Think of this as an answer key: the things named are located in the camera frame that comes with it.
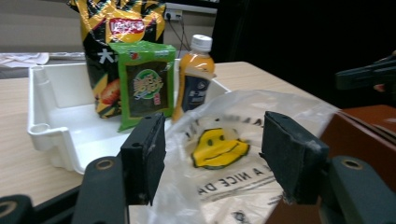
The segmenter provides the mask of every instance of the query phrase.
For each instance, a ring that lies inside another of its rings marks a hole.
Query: wooden table
[[[268,90],[315,98],[249,63],[217,63],[216,74],[231,91]],[[27,133],[28,82],[0,80],[0,197],[26,194],[37,205],[79,185],[82,175],[53,167],[34,149]]]

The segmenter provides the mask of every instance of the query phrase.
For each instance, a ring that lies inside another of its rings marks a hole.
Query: white container
[[[206,100],[228,91],[214,79]],[[165,130],[169,125],[170,119],[165,122]],[[95,112],[85,63],[29,69],[27,132],[35,149],[47,153],[53,166],[84,174],[91,161],[116,156],[132,131],[119,133],[119,127],[120,116],[100,119]]]

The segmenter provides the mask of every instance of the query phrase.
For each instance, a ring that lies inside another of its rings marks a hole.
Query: orange juice bottle
[[[176,122],[183,114],[205,102],[210,81],[215,77],[215,63],[209,52],[212,38],[193,35],[191,51],[180,60],[177,103],[172,121]]]

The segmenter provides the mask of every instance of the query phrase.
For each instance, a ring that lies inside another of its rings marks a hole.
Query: white bottle cap
[[[191,48],[209,52],[212,48],[212,38],[206,35],[193,35]]]

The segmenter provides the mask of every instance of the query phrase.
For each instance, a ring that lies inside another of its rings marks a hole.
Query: chip bag
[[[109,43],[163,42],[165,2],[137,0],[69,0],[79,12],[95,110],[100,118],[120,114],[117,53]]]
[[[142,117],[154,112],[170,117],[174,110],[175,47],[144,40],[109,45],[119,55],[119,131],[133,128]]]

